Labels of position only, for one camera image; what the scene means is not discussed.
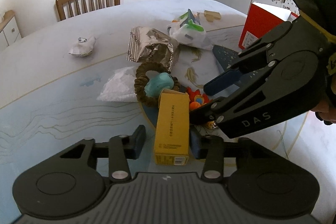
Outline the person right hand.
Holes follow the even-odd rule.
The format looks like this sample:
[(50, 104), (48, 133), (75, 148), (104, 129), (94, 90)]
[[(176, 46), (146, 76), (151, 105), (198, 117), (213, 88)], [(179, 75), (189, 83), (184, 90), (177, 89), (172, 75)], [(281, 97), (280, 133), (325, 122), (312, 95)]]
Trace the person right hand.
[(326, 99), (322, 99), (311, 111), (315, 113), (318, 120), (326, 125), (336, 123), (336, 110)]

